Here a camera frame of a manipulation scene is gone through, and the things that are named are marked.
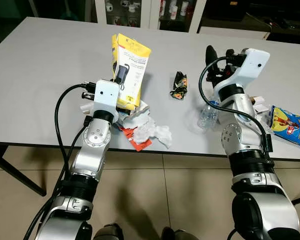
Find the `plastic water bottle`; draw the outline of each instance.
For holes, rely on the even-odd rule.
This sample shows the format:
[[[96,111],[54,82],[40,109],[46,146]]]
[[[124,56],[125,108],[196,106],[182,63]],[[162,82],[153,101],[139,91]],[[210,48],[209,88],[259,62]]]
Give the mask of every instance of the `plastic water bottle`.
[[[210,103],[218,106],[218,98],[212,96],[210,99]],[[200,128],[204,130],[204,132],[206,132],[208,129],[212,129],[215,126],[217,119],[218,110],[209,106],[208,104],[205,104],[197,124]]]

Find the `tiled floor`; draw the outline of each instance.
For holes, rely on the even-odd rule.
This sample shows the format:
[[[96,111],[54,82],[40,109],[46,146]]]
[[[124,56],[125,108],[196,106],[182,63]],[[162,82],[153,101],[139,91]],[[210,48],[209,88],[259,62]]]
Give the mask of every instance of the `tiled floor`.
[[[51,193],[62,167],[58,149],[11,146],[4,157]],[[290,198],[300,197],[300,162],[276,162],[276,173]],[[94,233],[117,222],[125,239],[158,240],[171,226],[225,240],[234,226],[231,179],[225,158],[108,152],[89,222]],[[46,200],[0,170],[0,240],[22,239]],[[300,204],[296,210],[300,219]]]

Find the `black cable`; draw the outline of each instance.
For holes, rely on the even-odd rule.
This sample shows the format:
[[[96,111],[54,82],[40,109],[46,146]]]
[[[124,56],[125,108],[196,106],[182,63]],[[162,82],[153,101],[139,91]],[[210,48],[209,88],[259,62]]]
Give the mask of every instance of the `black cable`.
[[[45,211],[45,209],[47,208],[47,206],[50,206],[53,201],[55,200],[55,198],[57,197],[57,195],[60,193],[60,190],[58,190],[54,195],[52,195],[46,202],[45,204],[40,208],[40,210],[38,211],[38,213],[35,215],[35,217],[33,218],[28,230],[26,231],[26,234],[24,235],[23,240],[28,240],[30,238],[30,235],[37,223],[37,221],[39,220],[40,216],[42,215],[42,213]]]
[[[70,147],[70,149],[69,149],[69,151],[68,151],[68,154],[67,154],[67,156],[66,156],[67,162],[69,162],[69,160],[70,160],[71,154],[72,154],[72,152],[73,152],[73,150],[74,150],[74,147],[75,147],[75,144],[76,144],[78,138],[79,138],[80,135],[83,133],[83,131],[86,129],[86,127],[87,127],[87,126],[84,125],[84,126],[80,129],[80,131],[76,134],[76,136],[74,137],[74,139],[73,139],[73,141],[72,141],[72,144],[71,144],[71,147]],[[60,172],[60,175],[59,175],[59,177],[58,177],[58,180],[56,181],[56,184],[55,184],[55,186],[54,186],[53,194],[54,194],[54,193],[58,190],[58,188],[60,187],[60,182],[61,182],[61,179],[62,179],[62,177],[63,177],[63,175],[64,175],[65,169],[66,169],[66,166],[63,165],[62,170],[61,170],[61,172]]]
[[[64,99],[64,97],[73,89],[77,89],[77,88],[85,88],[86,84],[76,84],[73,85],[71,87],[69,87],[67,90],[65,90],[61,96],[59,97],[56,105],[55,105],[55,110],[54,110],[54,126],[55,126],[55,132],[56,132],[56,137],[58,139],[58,143],[59,143],[59,147],[62,153],[62,157],[63,157],[63,164],[64,164],[64,168],[62,168],[65,172],[65,178],[68,178],[69,176],[69,164],[68,164],[68,158],[67,158],[67,154],[66,154],[66,150],[64,147],[64,144],[62,142],[61,139],[61,135],[60,135],[60,129],[59,129],[59,120],[58,120],[58,115],[59,115],[59,107],[60,104],[62,102],[62,100]]]
[[[72,141],[72,144],[71,144],[71,147],[70,147],[70,149],[69,149],[69,151],[68,151],[68,154],[67,154],[67,156],[66,156],[68,162],[69,162],[69,160],[70,160],[71,154],[72,154],[72,152],[73,152],[73,150],[74,150],[74,148],[75,148],[75,144],[76,144],[78,138],[80,137],[80,135],[82,134],[82,132],[86,129],[86,127],[87,127],[87,125],[86,125],[86,121],[85,121],[83,127],[80,129],[80,131],[79,131],[79,132],[76,134],[76,136],[74,137],[74,139],[73,139],[73,141]],[[66,169],[66,166],[63,164],[62,170],[61,170],[61,172],[60,172],[60,174],[59,174],[59,177],[58,177],[58,179],[57,179],[57,181],[56,181],[56,183],[55,183],[55,185],[54,185],[54,189],[53,189],[53,192],[52,192],[52,196],[53,196],[54,194],[56,194],[56,192],[60,189],[61,180],[62,180],[62,178],[63,178],[63,176],[64,176],[65,169]],[[47,205],[47,206],[46,206],[46,209],[44,210],[44,213],[42,214],[42,217],[41,217],[41,220],[40,220],[41,222],[46,218],[46,215],[47,215],[48,210],[50,209],[50,207],[51,207],[50,205]]]
[[[199,92],[200,92],[200,95],[201,95],[202,99],[206,102],[206,104],[208,104],[210,107],[212,107],[214,109],[224,111],[224,112],[233,113],[233,114],[242,115],[242,116],[245,116],[246,118],[250,119],[251,121],[253,121],[261,131],[261,146],[262,146],[263,151],[265,153],[265,157],[268,159],[269,158],[269,150],[268,150],[268,145],[267,145],[267,133],[266,133],[264,127],[261,125],[261,123],[258,120],[256,120],[253,116],[251,116],[251,115],[249,115],[249,114],[247,114],[243,111],[238,111],[238,110],[234,110],[234,109],[214,105],[213,103],[211,103],[206,98],[206,96],[204,94],[204,91],[203,91],[203,88],[202,88],[202,81],[204,79],[204,76],[205,76],[206,72],[208,71],[208,68],[210,68],[212,65],[216,64],[219,61],[227,60],[227,59],[229,59],[229,58],[226,57],[226,56],[222,56],[222,57],[219,57],[216,60],[212,61],[211,63],[209,63],[207,66],[205,66],[205,68],[203,69],[203,71],[200,75],[200,78],[199,78]]]
[[[233,229],[233,230],[229,233],[229,235],[228,235],[228,237],[226,238],[226,240],[231,240],[232,236],[233,236],[236,232],[237,232],[237,230],[236,230],[236,229]]]

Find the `water bottle cap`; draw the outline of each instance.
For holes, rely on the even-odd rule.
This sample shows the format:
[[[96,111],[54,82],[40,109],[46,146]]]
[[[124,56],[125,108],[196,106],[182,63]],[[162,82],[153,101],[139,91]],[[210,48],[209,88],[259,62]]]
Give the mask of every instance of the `water bottle cap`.
[[[217,101],[210,101],[213,105],[219,106],[219,103]]]

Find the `metal table leg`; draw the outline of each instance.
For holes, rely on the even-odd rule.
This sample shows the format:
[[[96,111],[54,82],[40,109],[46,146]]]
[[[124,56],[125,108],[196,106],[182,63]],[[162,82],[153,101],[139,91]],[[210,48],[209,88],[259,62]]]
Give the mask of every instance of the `metal table leg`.
[[[20,182],[22,182],[28,188],[35,191],[37,194],[39,194],[41,196],[45,196],[47,194],[47,191],[45,189],[42,189],[41,187],[39,187],[37,184],[35,184],[28,177],[23,175],[18,169],[16,169],[14,166],[12,166],[9,162],[7,162],[3,158],[3,155],[5,154],[7,148],[8,148],[7,145],[0,145],[0,168],[5,170],[11,176],[18,179]]]

